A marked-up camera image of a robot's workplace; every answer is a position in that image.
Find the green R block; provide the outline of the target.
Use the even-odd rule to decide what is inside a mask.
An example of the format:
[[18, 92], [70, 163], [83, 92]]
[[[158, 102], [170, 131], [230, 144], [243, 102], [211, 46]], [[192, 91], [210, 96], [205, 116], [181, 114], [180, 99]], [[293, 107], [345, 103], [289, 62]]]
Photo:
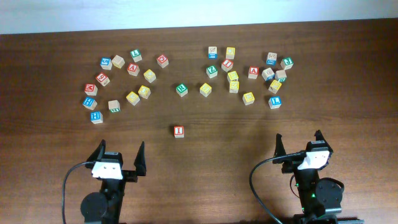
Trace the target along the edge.
[[188, 88], [184, 83], [176, 86], [176, 92], [180, 97], [184, 97], [188, 93]]

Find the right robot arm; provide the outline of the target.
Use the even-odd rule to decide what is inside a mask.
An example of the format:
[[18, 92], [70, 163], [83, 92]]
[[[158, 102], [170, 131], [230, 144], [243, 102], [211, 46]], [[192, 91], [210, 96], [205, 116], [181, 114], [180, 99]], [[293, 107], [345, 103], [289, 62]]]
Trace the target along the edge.
[[274, 161], [282, 164], [283, 174], [293, 174], [303, 213], [293, 217], [294, 223], [337, 223], [341, 212], [344, 184], [329, 177], [320, 178], [318, 172], [328, 165], [333, 150], [321, 131], [305, 150], [287, 154], [282, 135], [276, 135]]

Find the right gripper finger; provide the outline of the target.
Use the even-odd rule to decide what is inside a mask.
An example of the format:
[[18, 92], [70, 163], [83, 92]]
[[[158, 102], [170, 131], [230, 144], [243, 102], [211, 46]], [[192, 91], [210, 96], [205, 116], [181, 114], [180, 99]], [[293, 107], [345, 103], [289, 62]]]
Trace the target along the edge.
[[284, 149], [284, 145], [282, 143], [282, 135], [281, 134], [276, 134], [276, 139], [275, 139], [275, 151], [274, 151], [274, 164], [281, 164], [283, 163], [285, 157], [286, 157], [286, 151]]
[[320, 130], [317, 130], [317, 131], [315, 132], [314, 136], [315, 136], [315, 140], [316, 140], [316, 141], [323, 141], [323, 142], [325, 142], [325, 138], [323, 137], [323, 134], [322, 134], [322, 132], [321, 132]]

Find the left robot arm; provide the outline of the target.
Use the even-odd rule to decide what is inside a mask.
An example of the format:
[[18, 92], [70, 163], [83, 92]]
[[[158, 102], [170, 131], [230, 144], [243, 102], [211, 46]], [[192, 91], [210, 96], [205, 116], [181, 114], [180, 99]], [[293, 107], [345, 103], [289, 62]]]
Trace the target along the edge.
[[123, 203], [125, 185], [145, 176], [145, 144], [142, 143], [134, 160], [135, 170], [124, 170], [120, 152], [107, 152], [103, 139], [87, 158], [85, 167], [93, 178], [101, 181], [97, 192], [88, 194], [80, 205], [85, 223], [118, 223]]

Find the yellow C block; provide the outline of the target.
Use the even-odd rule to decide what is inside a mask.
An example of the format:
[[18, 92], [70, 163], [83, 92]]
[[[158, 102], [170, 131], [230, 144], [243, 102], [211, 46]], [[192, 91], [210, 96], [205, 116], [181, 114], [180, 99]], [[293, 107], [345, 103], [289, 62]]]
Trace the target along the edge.
[[144, 78], [149, 83], [152, 83], [156, 79], [156, 75], [151, 69], [148, 69], [147, 71], [144, 72]]

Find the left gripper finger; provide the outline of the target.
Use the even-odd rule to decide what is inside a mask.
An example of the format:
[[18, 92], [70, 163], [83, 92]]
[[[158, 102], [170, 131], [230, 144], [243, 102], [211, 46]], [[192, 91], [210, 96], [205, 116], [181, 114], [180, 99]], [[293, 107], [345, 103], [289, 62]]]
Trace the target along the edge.
[[94, 150], [94, 152], [87, 158], [86, 160], [86, 168], [92, 169], [96, 162], [101, 162], [102, 158], [105, 154], [106, 149], [106, 141], [104, 139], [101, 140], [98, 147]]
[[134, 160], [134, 166], [136, 168], [137, 176], [146, 176], [147, 168], [146, 168], [145, 142], [144, 141], [142, 141], [142, 143], [139, 147], [137, 156]]

